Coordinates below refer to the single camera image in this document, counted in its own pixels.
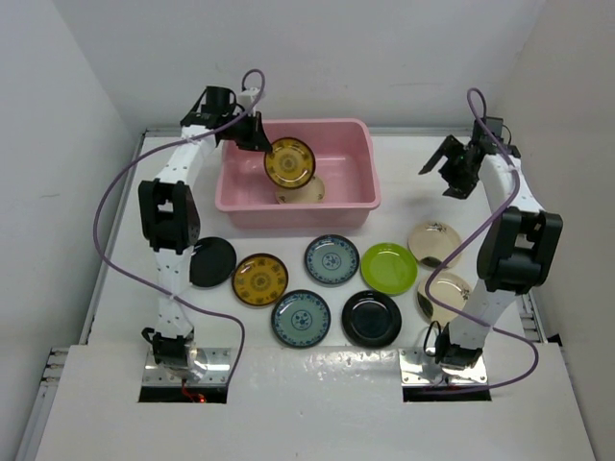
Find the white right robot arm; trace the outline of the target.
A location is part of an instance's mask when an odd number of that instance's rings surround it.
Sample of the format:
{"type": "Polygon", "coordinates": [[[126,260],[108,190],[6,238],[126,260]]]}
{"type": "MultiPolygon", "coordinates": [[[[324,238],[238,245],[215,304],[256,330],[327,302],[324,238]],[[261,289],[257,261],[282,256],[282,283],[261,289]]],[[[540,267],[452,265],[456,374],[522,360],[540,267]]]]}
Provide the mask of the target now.
{"type": "Polygon", "coordinates": [[[478,282],[435,340],[436,363],[465,369],[477,363],[492,327],[515,299],[545,282],[563,220],[533,197],[519,158],[504,158],[484,139],[462,144],[447,136],[420,172],[432,169],[448,185],[445,196],[464,200],[481,184],[491,207],[481,230],[478,282]]]}

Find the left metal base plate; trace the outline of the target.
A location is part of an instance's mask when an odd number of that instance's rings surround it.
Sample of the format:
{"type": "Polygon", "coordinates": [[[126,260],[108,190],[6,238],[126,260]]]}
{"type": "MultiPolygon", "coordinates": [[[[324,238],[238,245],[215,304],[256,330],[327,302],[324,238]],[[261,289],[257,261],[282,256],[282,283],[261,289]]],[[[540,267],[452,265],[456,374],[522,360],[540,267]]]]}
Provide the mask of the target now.
{"type": "Polygon", "coordinates": [[[192,348],[186,366],[157,364],[148,352],[142,374],[143,387],[224,387],[232,367],[231,351],[225,348],[192,348]]]}

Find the yellow patterned plate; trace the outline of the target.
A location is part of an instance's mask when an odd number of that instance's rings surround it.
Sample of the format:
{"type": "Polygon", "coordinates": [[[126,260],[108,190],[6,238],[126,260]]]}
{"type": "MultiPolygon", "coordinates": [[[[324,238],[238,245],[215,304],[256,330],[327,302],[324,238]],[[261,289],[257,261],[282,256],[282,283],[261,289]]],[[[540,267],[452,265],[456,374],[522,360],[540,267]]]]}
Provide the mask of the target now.
{"type": "Polygon", "coordinates": [[[251,307],[276,303],[286,291],[288,282],[285,264],[277,256],[267,253],[246,256],[232,275],[235,296],[251,307]]]}
{"type": "Polygon", "coordinates": [[[306,186],[316,171],[315,154],[304,141],[295,137],[275,140],[263,163],[267,178],[274,185],[288,190],[306,186]]]}

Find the black plate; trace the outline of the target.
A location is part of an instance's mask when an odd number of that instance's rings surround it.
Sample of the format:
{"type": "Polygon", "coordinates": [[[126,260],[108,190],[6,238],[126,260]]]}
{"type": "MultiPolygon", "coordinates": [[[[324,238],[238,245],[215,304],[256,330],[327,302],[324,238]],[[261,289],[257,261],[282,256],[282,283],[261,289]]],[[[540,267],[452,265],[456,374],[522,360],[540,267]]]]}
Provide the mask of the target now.
{"type": "Polygon", "coordinates": [[[387,295],[371,290],[355,293],[344,304],[341,325],[355,346],[380,349],[391,345],[402,329],[402,314],[387,295]]]}
{"type": "Polygon", "coordinates": [[[189,281],[198,288],[218,286],[231,276],[236,263],[236,251],[228,240],[217,236],[200,238],[191,255],[189,281]]]}

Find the blue floral plate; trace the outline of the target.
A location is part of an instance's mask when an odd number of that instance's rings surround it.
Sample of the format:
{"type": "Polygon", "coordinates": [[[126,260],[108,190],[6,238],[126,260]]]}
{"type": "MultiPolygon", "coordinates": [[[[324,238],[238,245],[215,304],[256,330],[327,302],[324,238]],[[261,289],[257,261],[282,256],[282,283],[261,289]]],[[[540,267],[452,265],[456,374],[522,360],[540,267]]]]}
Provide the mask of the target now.
{"type": "Polygon", "coordinates": [[[346,283],[357,272],[360,255],[356,245],[339,234],[325,234],[313,239],[304,253],[307,274],[324,285],[346,283]]]}
{"type": "Polygon", "coordinates": [[[270,325],[274,336],[283,345],[307,349],[321,343],[332,324],[326,301],[309,290],[284,294],[271,312],[270,325]]]}

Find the green plate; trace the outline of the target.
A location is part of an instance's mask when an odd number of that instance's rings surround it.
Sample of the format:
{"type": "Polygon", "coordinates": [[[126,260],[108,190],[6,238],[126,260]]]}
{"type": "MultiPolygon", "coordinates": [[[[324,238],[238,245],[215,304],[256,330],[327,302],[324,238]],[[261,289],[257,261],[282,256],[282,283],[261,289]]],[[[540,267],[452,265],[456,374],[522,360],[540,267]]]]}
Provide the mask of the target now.
{"type": "Polygon", "coordinates": [[[398,296],[413,286],[418,276],[418,263],[405,247],[382,242],[371,246],[362,255],[360,273],[370,288],[398,296]]]}

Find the metal base plate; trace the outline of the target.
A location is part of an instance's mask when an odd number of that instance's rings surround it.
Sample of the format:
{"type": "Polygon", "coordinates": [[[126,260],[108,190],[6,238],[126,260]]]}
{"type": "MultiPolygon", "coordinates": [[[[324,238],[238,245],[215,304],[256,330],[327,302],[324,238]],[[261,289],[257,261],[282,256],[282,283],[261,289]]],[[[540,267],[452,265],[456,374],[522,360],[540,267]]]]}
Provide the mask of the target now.
{"type": "Polygon", "coordinates": [[[148,352],[142,374],[143,387],[224,387],[232,367],[231,351],[225,348],[192,348],[186,366],[157,364],[148,352]]]}
{"type": "Polygon", "coordinates": [[[472,367],[458,368],[435,363],[435,348],[399,349],[401,382],[405,388],[442,386],[479,386],[488,383],[484,360],[481,357],[472,367]]]}

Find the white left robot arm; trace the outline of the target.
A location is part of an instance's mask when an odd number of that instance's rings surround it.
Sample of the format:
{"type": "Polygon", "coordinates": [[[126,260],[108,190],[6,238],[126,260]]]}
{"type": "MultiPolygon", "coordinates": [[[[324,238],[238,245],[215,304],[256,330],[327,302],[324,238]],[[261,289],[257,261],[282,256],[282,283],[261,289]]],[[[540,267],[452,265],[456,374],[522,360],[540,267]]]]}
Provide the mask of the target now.
{"type": "Polygon", "coordinates": [[[142,232],[154,252],[162,289],[156,326],[143,336],[156,363],[173,371],[188,371],[193,363],[194,326],[177,300],[189,286],[190,259],[201,231],[191,186],[222,140],[247,151],[271,150],[256,109],[262,94],[258,87],[244,86],[239,93],[206,87],[181,121],[181,141],[170,159],[154,179],[138,186],[142,232]]]}

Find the beige plate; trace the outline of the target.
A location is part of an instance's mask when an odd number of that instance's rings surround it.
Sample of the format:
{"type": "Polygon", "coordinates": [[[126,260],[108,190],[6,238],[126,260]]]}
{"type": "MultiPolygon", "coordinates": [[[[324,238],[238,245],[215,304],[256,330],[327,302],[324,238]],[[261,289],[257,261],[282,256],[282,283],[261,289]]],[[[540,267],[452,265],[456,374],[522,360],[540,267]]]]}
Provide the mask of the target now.
{"type": "MultiPolygon", "coordinates": [[[[428,323],[436,321],[441,327],[451,322],[456,314],[434,304],[426,294],[428,277],[421,280],[417,288],[417,302],[428,323]]],[[[441,272],[430,285],[430,293],[440,302],[454,309],[463,310],[472,292],[471,286],[458,275],[445,271],[441,272]]]]}
{"type": "Polygon", "coordinates": [[[415,259],[430,269],[437,268],[461,242],[453,227],[439,221],[417,225],[407,239],[408,248],[415,259]]]}
{"type": "Polygon", "coordinates": [[[312,177],[303,187],[278,188],[275,192],[275,198],[279,204],[318,204],[324,200],[325,195],[325,184],[318,176],[312,177]]]}

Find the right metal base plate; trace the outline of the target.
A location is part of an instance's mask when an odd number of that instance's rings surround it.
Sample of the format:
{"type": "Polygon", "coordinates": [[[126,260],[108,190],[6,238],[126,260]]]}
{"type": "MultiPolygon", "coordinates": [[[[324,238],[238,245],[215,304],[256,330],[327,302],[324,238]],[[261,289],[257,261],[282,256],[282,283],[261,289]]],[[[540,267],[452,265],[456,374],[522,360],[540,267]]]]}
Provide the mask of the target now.
{"type": "Polygon", "coordinates": [[[401,382],[405,388],[442,386],[479,386],[488,383],[484,360],[481,357],[472,367],[458,368],[435,363],[435,348],[399,349],[401,382]]]}

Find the pink plastic bin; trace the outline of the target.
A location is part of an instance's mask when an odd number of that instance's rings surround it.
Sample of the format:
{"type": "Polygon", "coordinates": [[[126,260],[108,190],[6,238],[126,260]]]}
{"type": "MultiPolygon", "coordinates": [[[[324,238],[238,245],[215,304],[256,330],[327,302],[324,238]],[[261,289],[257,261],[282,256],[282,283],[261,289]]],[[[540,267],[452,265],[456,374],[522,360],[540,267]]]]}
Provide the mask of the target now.
{"type": "Polygon", "coordinates": [[[315,204],[280,204],[262,154],[222,147],[215,205],[242,229],[359,228],[381,204],[374,150],[366,125],[352,118],[263,122],[270,141],[294,137],[315,154],[324,196],[315,204]]]}

